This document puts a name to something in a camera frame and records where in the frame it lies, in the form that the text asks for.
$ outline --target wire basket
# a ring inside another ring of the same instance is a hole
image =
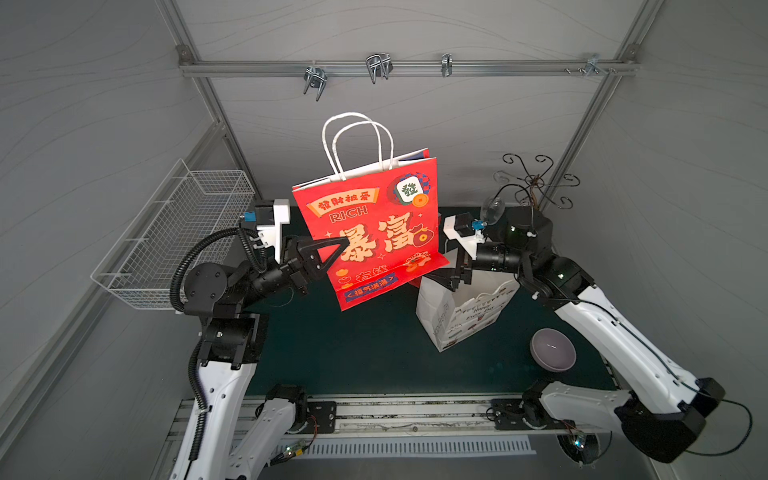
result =
[[[181,259],[211,233],[236,226],[252,199],[243,171],[189,170],[179,160],[91,278],[135,309],[172,310],[168,287]],[[233,239],[213,243],[194,265],[222,263]]]

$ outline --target aluminum frame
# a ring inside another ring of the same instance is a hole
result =
[[[442,77],[440,61],[395,61],[389,77]],[[330,77],[369,77],[364,61],[194,61],[191,65],[179,65],[181,73],[191,78],[233,77],[303,77],[307,65],[321,68]],[[510,60],[510,61],[452,61],[452,77],[580,77],[588,65],[585,60]],[[640,69],[637,63],[622,60],[599,61],[598,67],[605,73],[595,76],[634,75]]]
[[[155,0],[155,4],[160,10],[165,25],[167,25],[168,30],[170,30],[170,34],[174,39],[174,44],[176,44],[176,46],[186,45],[189,48],[188,53],[192,58],[199,58],[200,56],[192,42],[192,37],[189,34],[187,24],[184,23],[184,19],[181,16],[181,12],[178,5],[176,5],[176,2],[174,0]],[[253,172],[245,161],[245,155],[243,155],[243,149],[240,147],[240,143],[238,143],[237,138],[232,133],[232,125],[221,106],[221,101],[219,100],[218,95],[216,95],[214,85],[208,78],[195,78],[194,82],[197,86],[197,90],[200,92],[200,96],[203,97],[205,105],[208,107],[208,111],[214,118],[214,121],[222,125],[224,130],[224,143],[234,159],[235,165],[239,170],[245,172],[248,181],[250,181],[250,184],[256,191],[257,199],[261,200],[262,196],[259,192],[256,178],[253,176]]]
[[[654,23],[656,16],[664,4],[664,0],[645,0],[645,3],[640,7],[637,12],[632,25],[627,32],[627,36],[621,42],[621,46],[616,52],[616,58],[623,61],[635,61],[637,53],[641,46],[642,41],[645,39],[650,30],[650,26]],[[573,137],[568,142],[568,146],[565,148],[563,155],[560,157],[558,166],[552,172],[552,177],[549,179],[550,187],[546,187],[544,191],[544,198],[541,199],[541,210],[543,211],[549,206],[550,198],[554,198],[555,192],[557,192],[558,185],[562,182],[563,176],[571,168],[571,165],[576,160],[581,148],[584,146],[584,142],[587,141],[592,128],[598,122],[598,118],[608,105],[608,101],[613,96],[621,81],[621,76],[611,75],[603,78],[603,81],[598,86],[592,96],[592,100],[585,111],[584,116],[581,118],[579,125],[576,127]]]

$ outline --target purple bowl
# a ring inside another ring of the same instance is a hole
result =
[[[564,372],[576,363],[574,344],[555,329],[541,329],[531,338],[533,360],[550,372]]]

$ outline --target metal vent grille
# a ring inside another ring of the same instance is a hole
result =
[[[274,454],[290,443],[281,443]],[[490,457],[535,455],[527,435],[446,436],[420,438],[317,439],[302,458]]]

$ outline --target bag handle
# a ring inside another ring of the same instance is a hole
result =
[[[363,114],[360,114],[360,113],[357,113],[357,112],[354,112],[354,111],[348,111],[348,112],[343,113],[343,114],[333,115],[331,118],[326,120],[326,123],[323,125],[323,133],[322,133],[322,136],[323,136],[323,148],[326,151],[326,157],[328,157],[328,161],[331,164],[331,168],[333,169],[333,173],[338,175],[338,176],[340,176],[342,180],[346,180],[346,175],[344,174],[344,169],[342,168],[341,163],[339,162],[338,155],[336,155],[336,163],[335,164],[333,163],[333,157],[331,157],[331,152],[328,150],[328,142],[326,140],[326,129],[328,128],[328,124],[329,123],[331,123],[334,120],[338,120],[338,119],[344,118],[344,117],[360,117],[360,118],[364,118],[368,122],[371,122],[371,125],[373,125],[374,131],[376,131],[376,140],[379,143],[379,166],[381,166],[382,171],[384,171],[384,162],[383,162],[383,159],[382,159],[382,138],[381,138],[381,134],[379,133],[379,126],[384,128],[384,130],[386,130],[386,127],[384,127],[383,125],[381,125],[379,123],[374,122],[373,120],[371,120],[370,118],[368,118],[367,116],[365,116]],[[392,135],[389,133],[389,131],[386,130],[386,132],[389,135],[389,144],[391,146],[390,147],[391,155],[390,155],[390,162],[389,162],[389,168],[391,170],[392,169],[391,158],[394,156],[394,147],[392,146]],[[337,138],[338,138],[338,135],[336,135],[336,138],[334,138],[334,141],[333,141],[334,144],[336,143],[336,139]]]
[[[349,124],[339,130],[339,133],[336,134],[336,136],[333,137],[333,142],[331,143],[331,148],[333,149],[333,158],[336,160],[336,165],[339,166],[339,171],[341,173],[341,179],[346,180],[346,175],[344,175],[344,169],[341,167],[341,162],[339,161],[339,152],[336,150],[336,142],[339,140],[339,137],[342,133],[345,131],[348,131],[352,127],[356,127],[358,125],[366,125],[371,124],[376,129],[376,134],[379,134],[379,127],[383,128],[386,132],[387,136],[389,136],[389,169],[391,170],[393,167],[393,158],[395,156],[395,145],[392,140],[392,134],[389,133],[389,129],[385,127],[384,125],[380,124],[378,121],[373,120],[366,120],[366,121],[357,121],[353,124]],[[379,137],[379,166],[382,168],[382,171],[384,171],[384,161],[382,160],[382,143],[381,143],[381,137]]]

